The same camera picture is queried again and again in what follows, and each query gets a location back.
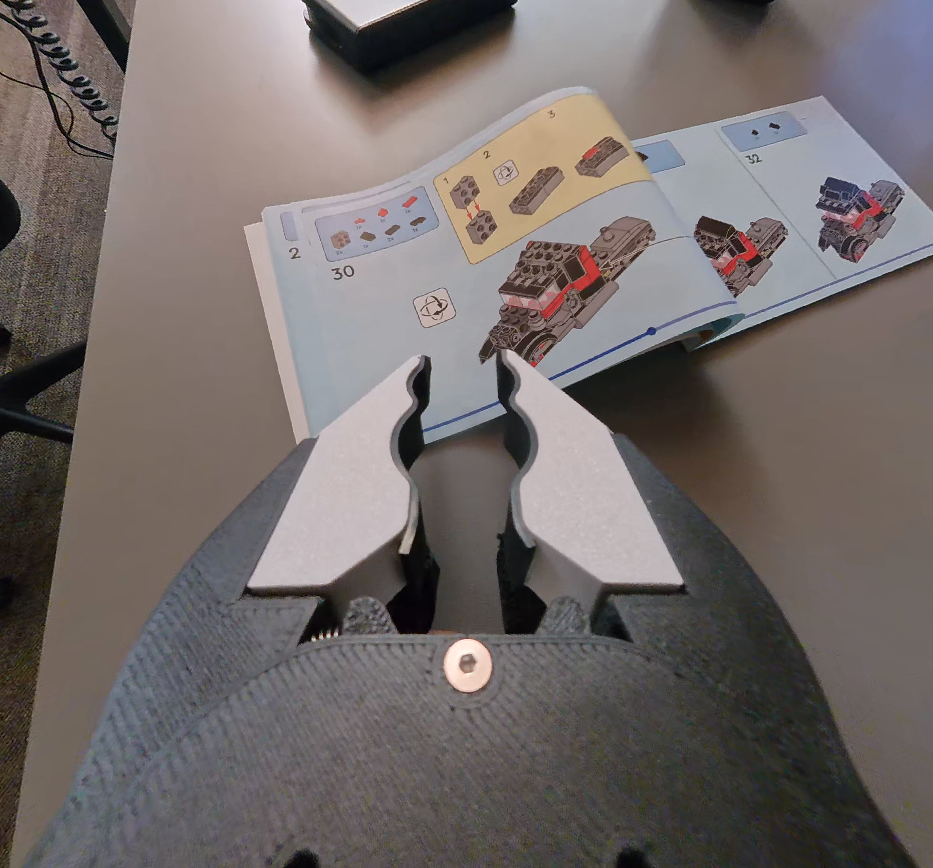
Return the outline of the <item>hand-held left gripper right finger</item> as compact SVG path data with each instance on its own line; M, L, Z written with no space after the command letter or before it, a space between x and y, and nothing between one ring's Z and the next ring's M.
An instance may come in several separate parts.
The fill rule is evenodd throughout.
M562 597L589 623L610 595L682 591L612 431L514 351L496 379L518 469L496 558L505 631L534 632Z

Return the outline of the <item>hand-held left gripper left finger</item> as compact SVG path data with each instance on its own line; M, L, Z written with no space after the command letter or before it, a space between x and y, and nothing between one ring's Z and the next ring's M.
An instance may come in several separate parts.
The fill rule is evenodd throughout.
M433 622L439 568L410 476L430 375L427 356L410 358L322 430L249 594L322 596L338 611L369 596L395 622Z

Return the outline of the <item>brick toy instruction booklet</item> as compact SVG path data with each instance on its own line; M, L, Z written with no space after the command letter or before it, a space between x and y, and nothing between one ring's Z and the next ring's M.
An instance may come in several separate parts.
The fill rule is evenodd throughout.
M245 232L296 439L424 355L434 440L501 414L499 350L567 386L701 347L931 257L932 214L822 96L631 141L573 88Z

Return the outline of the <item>grey desk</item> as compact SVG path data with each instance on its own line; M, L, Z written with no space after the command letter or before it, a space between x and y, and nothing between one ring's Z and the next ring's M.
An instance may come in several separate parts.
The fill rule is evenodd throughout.
M931 204L931 0L519 0L371 80L298 0L137 0L13 865L197 545L290 451L243 227L583 85L627 135L824 95ZM732 539L931 865L931 261L570 393Z

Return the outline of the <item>black office chair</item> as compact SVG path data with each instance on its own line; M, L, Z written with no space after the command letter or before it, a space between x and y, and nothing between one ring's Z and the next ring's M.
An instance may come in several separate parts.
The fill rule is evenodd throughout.
M20 228L20 210L15 196L1 181L1 249L16 237ZM75 429L63 423L39 417L29 408L29 401L76 372L84 364L87 342L82 341L41 359L7 372L1 378L1 438L19 432L40 439L71 445Z

